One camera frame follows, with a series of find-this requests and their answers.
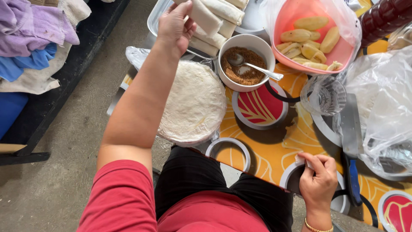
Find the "bottle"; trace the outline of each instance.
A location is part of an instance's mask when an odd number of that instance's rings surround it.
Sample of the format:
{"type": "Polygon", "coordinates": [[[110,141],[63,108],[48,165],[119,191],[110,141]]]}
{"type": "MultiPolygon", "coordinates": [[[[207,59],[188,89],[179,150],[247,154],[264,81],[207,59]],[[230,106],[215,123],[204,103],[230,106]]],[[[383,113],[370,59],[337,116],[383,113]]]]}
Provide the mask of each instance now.
{"type": "Polygon", "coordinates": [[[362,41],[360,47],[394,32],[412,21],[412,0],[380,0],[360,17],[362,41]]]}

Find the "hand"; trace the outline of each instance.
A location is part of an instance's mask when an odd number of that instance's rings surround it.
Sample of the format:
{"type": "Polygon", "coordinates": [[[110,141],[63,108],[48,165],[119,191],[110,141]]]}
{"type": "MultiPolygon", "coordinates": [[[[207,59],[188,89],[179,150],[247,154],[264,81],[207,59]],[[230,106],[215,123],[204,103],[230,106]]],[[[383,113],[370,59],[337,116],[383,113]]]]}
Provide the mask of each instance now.
{"type": "Polygon", "coordinates": [[[337,187],[336,162],[325,155],[298,153],[314,168],[312,170],[305,162],[305,170],[300,177],[299,189],[306,204],[306,212],[315,215],[327,213],[330,215],[330,203],[337,187]]]}
{"type": "Polygon", "coordinates": [[[189,39],[196,30],[196,23],[189,18],[186,23],[183,19],[190,14],[192,10],[192,1],[177,5],[174,3],[159,18],[159,34],[157,40],[166,43],[166,46],[177,48],[176,50],[181,57],[189,46],[189,39]]]}

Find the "person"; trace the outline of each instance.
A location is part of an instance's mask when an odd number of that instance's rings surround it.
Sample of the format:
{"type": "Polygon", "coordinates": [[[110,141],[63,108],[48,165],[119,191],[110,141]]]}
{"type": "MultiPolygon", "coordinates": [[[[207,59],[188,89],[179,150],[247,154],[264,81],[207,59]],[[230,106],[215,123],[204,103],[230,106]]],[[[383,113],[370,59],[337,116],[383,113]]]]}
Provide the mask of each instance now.
{"type": "MultiPolygon", "coordinates": [[[[292,193],[245,173],[227,188],[219,163],[188,148],[172,148],[153,190],[151,147],[179,58],[196,30],[191,18],[183,21],[191,9],[190,0],[173,4],[159,18],[157,40],[104,132],[77,231],[291,231],[292,193]]],[[[335,160],[299,156],[314,168],[306,165],[300,178],[310,226],[302,231],[330,231],[335,160]]]]}

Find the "metal spoon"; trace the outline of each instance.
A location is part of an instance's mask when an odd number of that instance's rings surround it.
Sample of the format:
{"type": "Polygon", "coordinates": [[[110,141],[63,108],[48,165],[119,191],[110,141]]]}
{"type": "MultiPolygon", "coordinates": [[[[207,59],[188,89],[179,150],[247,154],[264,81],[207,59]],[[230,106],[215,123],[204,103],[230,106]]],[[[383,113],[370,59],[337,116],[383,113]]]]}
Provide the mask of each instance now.
{"type": "Polygon", "coordinates": [[[239,55],[239,54],[237,54],[237,53],[236,53],[235,55],[236,55],[236,59],[229,59],[229,58],[227,59],[227,61],[228,61],[231,65],[233,65],[233,66],[241,66],[241,65],[244,65],[244,64],[245,64],[245,65],[248,65],[248,66],[250,66],[250,67],[252,67],[252,68],[255,68],[255,69],[263,72],[264,74],[268,75],[270,78],[272,78],[272,79],[274,79],[274,80],[281,80],[281,79],[283,78],[283,74],[274,73],[274,72],[271,72],[271,71],[269,71],[269,70],[259,68],[258,66],[255,66],[255,65],[253,65],[253,64],[246,63],[246,62],[245,62],[245,59],[243,58],[243,56],[241,56],[241,55],[239,55]]]}

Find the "blue knife handle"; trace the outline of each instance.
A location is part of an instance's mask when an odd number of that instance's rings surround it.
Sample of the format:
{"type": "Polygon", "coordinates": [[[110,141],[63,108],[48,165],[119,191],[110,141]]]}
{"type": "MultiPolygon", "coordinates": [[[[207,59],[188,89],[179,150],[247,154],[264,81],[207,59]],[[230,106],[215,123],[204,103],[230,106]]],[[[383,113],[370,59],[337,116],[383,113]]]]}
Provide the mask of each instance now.
{"type": "Polygon", "coordinates": [[[361,205],[361,190],[359,188],[358,170],[356,169],[356,159],[351,159],[349,162],[349,185],[351,186],[352,196],[355,205],[361,205]]]}

